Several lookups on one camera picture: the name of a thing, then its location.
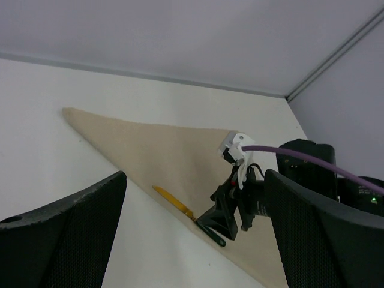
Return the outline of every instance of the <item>white tabletop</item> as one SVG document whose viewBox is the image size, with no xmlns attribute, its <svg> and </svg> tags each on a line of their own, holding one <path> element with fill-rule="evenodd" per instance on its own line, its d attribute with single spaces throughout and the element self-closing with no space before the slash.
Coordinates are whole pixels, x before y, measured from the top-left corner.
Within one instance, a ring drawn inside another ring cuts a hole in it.
<svg viewBox="0 0 384 288">
<path fill-rule="evenodd" d="M 62 107 L 136 122 L 234 129 L 261 145 L 305 137 L 281 98 L 0 59 L 0 220 L 116 171 L 65 123 Z M 274 155 L 263 157 L 276 168 Z M 103 287 L 262 286 L 128 181 Z"/>
</svg>

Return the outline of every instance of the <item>black textured surface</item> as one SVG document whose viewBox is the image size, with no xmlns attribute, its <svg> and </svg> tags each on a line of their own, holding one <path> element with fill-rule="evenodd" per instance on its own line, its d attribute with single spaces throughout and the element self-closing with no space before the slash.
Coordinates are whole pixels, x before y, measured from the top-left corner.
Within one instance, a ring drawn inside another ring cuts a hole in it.
<svg viewBox="0 0 384 288">
<path fill-rule="evenodd" d="M 315 209 L 279 178 L 267 170 L 265 193 L 289 287 L 346 287 Z"/>
<path fill-rule="evenodd" d="M 101 287 L 126 184 L 118 172 L 17 221 L 2 221 L 0 287 Z"/>
</svg>

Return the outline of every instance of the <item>table surface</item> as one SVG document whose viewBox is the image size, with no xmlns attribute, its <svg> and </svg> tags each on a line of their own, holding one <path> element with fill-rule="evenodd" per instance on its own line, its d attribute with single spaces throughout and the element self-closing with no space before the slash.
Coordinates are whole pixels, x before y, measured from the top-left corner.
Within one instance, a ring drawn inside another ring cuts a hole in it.
<svg viewBox="0 0 384 288">
<path fill-rule="evenodd" d="M 261 145 L 305 138 L 282 98 L 0 59 L 0 219 L 116 171 L 65 123 L 63 107 L 136 122 L 239 130 Z M 265 159 L 276 168 L 274 155 Z M 262 285 L 128 180 L 103 287 Z"/>
</svg>

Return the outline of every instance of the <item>brown cloth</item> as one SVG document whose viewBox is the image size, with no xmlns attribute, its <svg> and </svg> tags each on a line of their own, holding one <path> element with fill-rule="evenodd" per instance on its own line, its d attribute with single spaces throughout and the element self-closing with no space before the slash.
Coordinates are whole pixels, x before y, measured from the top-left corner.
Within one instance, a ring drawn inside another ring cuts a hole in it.
<svg viewBox="0 0 384 288">
<path fill-rule="evenodd" d="M 152 189 L 158 185 L 196 217 L 203 214 L 213 205 L 210 195 L 230 175 L 231 165 L 217 154 L 229 130 L 140 124 L 74 108 L 64 108 L 63 114 L 92 146 L 193 233 L 265 287 L 287 287 L 269 218 L 256 217 L 249 231 L 239 231 L 236 240 L 227 240 L 223 248 Z"/>
</svg>

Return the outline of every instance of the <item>tan fabric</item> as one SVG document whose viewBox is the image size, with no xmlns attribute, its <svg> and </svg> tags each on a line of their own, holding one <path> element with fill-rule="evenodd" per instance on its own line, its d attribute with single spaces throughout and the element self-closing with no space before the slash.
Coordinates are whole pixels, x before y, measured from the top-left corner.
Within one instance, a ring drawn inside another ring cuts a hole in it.
<svg viewBox="0 0 384 288">
<path fill-rule="evenodd" d="M 151 187 L 163 187 L 200 216 L 213 205 L 210 195 L 230 175 L 231 166 L 217 154 L 229 130 L 139 124 L 74 108 L 64 108 L 63 114 L 76 131 L 193 233 L 264 286 L 287 287 L 269 218 L 256 217 L 252 229 L 239 231 L 235 241 L 227 240 L 221 248 Z"/>
</svg>

